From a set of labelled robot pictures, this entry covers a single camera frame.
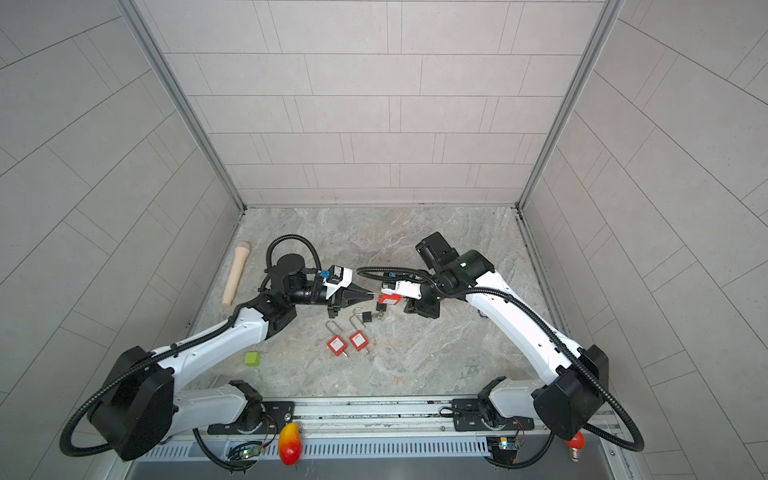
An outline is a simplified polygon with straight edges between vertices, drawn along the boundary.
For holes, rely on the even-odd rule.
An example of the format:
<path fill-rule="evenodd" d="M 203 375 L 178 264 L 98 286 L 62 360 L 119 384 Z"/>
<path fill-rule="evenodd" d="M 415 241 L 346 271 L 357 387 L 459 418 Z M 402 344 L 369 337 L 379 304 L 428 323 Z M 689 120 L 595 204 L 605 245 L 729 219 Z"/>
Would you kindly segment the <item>red padlock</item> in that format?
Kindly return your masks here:
<path fill-rule="evenodd" d="M 369 349 L 370 341 L 363 332 L 364 324 L 356 315 L 350 316 L 349 322 L 354 330 L 353 334 L 349 338 L 352 346 L 355 348 L 357 352 L 361 352 L 366 356 L 370 356 L 371 355 L 371 351 Z"/>
<path fill-rule="evenodd" d="M 393 293 L 381 293 L 378 296 L 377 303 L 383 305 L 396 305 L 402 300 L 402 297 Z"/>
<path fill-rule="evenodd" d="M 346 350 L 348 348 L 348 345 L 343 338 L 343 329 L 334 320 L 328 320 L 325 323 L 325 326 L 328 332 L 332 336 L 331 340 L 327 342 L 328 348 L 337 357 L 339 356 L 347 357 L 348 354 Z"/>

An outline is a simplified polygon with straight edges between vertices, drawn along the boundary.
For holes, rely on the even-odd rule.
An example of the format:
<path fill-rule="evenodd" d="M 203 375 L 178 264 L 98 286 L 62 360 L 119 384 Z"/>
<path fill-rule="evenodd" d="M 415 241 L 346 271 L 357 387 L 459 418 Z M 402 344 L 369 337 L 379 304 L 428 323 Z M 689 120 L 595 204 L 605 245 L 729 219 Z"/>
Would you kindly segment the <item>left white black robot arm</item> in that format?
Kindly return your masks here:
<path fill-rule="evenodd" d="M 374 298 L 356 285 L 350 268 L 323 268 L 314 245 L 295 234 L 313 260 L 285 254 L 266 260 L 257 295 L 238 304 L 224 321 L 179 342 L 146 351 L 123 352 L 103 385 L 65 423 L 59 449 L 68 457 L 114 451 L 134 460 L 179 431 L 207 424 L 260 422 L 262 398 L 245 381 L 190 400 L 180 393 L 191 381 L 236 352 L 276 336 L 297 316 L 300 305 L 327 309 L 330 318 L 349 306 Z"/>

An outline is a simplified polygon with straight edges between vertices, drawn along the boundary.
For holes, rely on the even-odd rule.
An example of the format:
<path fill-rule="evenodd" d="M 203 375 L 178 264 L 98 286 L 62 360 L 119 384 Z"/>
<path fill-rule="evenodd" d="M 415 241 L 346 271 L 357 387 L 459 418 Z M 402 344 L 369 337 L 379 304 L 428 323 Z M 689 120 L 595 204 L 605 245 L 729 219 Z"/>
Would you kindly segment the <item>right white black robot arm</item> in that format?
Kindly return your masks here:
<path fill-rule="evenodd" d="M 525 355 L 538 377 L 529 382 L 499 377 L 478 396 L 478 411 L 490 428 L 518 416 L 537 418 L 549 434 L 528 459 L 498 439 L 487 461 L 505 470 L 536 464 L 556 438 L 572 441 L 586 430 L 631 452 L 645 448 L 643 435 L 610 393 L 609 360 L 597 346 L 582 348 L 526 304 L 481 253 L 460 254 L 435 232 L 417 244 L 423 270 L 366 266 L 357 275 L 381 283 L 385 293 L 405 297 L 420 316 L 436 318 L 446 299 L 461 300 L 490 319 Z"/>

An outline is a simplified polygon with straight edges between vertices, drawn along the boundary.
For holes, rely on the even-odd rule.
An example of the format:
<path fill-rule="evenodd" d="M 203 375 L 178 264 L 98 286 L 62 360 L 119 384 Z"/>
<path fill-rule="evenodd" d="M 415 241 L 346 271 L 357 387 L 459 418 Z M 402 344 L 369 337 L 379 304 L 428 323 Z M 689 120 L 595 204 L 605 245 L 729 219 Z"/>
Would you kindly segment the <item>green cube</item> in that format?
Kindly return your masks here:
<path fill-rule="evenodd" d="M 260 365 L 261 355 L 258 352 L 247 352 L 244 358 L 244 365 L 256 368 Z"/>

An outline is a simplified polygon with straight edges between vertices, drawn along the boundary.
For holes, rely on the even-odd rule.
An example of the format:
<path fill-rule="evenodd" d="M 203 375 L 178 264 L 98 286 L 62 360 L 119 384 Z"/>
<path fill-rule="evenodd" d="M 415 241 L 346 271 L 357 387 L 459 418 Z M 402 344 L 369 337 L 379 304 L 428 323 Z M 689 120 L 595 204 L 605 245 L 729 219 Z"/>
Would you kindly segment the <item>beige toy microphone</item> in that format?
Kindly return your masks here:
<path fill-rule="evenodd" d="M 223 306 L 230 306 L 232 304 L 249 255 L 250 244 L 248 242 L 240 242 L 235 247 L 233 263 L 222 294 L 221 304 Z"/>

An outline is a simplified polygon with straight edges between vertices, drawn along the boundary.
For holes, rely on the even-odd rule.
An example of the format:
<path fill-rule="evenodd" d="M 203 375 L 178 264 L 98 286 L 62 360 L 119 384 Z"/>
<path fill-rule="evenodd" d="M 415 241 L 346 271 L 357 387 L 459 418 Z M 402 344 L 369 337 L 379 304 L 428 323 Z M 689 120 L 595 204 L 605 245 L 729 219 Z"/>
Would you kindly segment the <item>yellow red mango toy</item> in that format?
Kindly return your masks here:
<path fill-rule="evenodd" d="M 278 438 L 278 455 L 286 466 L 292 466 L 298 462 L 302 455 L 303 444 L 300 437 L 300 427 L 297 423 L 286 424 Z"/>

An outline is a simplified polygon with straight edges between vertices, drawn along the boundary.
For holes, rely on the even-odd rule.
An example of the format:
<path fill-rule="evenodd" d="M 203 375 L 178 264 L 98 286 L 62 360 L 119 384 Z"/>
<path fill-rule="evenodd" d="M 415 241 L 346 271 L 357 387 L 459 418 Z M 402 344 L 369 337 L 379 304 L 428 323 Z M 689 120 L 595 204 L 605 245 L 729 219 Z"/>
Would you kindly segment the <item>right circuit board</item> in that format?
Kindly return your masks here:
<path fill-rule="evenodd" d="M 514 437 L 487 437 L 486 460 L 497 467 L 511 469 L 518 458 L 520 444 Z"/>

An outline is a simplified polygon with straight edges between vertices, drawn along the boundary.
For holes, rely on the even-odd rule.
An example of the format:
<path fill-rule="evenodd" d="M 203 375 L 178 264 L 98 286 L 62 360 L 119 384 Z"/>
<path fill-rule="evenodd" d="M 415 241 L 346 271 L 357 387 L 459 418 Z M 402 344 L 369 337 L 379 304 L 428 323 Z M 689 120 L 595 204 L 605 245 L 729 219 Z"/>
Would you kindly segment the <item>circuit board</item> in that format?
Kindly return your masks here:
<path fill-rule="evenodd" d="M 518 458 L 520 444 L 514 437 L 487 437 L 486 460 L 497 467 L 511 469 Z"/>
<path fill-rule="evenodd" d="M 263 452 L 260 441 L 248 441 L 231 447 L 227 454 L 227 461 L 237 467 L 248 468 L 258 461 Z"/>

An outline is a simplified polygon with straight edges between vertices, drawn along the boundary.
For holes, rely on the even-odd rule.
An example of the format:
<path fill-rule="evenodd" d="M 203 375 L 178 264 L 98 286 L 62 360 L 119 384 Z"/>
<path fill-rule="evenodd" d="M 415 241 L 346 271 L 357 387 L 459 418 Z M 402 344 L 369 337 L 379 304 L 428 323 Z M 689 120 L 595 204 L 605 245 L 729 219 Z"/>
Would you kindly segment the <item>left circuit board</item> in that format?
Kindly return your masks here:
<path fill-rule="evenodd" d="M 248 468 L 258 461 L 263 452 L 260 441 L 248 441 L 231 447 L 227 454 L 227 461 L 237 467 Z"/>

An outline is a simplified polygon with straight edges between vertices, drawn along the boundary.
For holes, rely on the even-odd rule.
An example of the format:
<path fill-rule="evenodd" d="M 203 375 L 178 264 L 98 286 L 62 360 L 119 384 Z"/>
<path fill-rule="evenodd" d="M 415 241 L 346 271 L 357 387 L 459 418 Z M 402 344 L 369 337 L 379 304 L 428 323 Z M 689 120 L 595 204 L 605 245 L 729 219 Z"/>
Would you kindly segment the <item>red light bulb toy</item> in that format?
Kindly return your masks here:
<path fill-rule="evenodd" d="M 569 448 L 570 458 L 573 462 L 581 459 L 581 450 L 585 447 L 585 438 L 581 432 L 577 432 L 571 440 L 566 442 Z"/>

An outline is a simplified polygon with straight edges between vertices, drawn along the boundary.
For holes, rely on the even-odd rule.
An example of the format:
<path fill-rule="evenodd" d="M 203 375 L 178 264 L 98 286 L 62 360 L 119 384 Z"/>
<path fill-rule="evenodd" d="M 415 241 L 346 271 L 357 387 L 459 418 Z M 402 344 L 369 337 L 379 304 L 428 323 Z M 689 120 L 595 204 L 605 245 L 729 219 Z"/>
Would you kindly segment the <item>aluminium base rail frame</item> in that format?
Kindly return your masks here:
<path fill-rule="evenodd" d="M 487 437 L 514 437 L 518 460 L 538 452 L 548 437 L 538 419 L 518 416 L 490 428 L 475 396 L 274 398 L 261 407 L 260 422 L 205 426 L 206 448 L 226 461 L 231 447 L 260 441 L 263 452 L 247 473 L 264 478 L 504 478 L 636 479 L 633 458 L 607 441 L 586 433 L 579 462 L 566 442 L 555 439 L 536 464 L 505 470 L 488 463 Z M 303 451 L 284 465 L 278 438 L 297 423 Z"/>

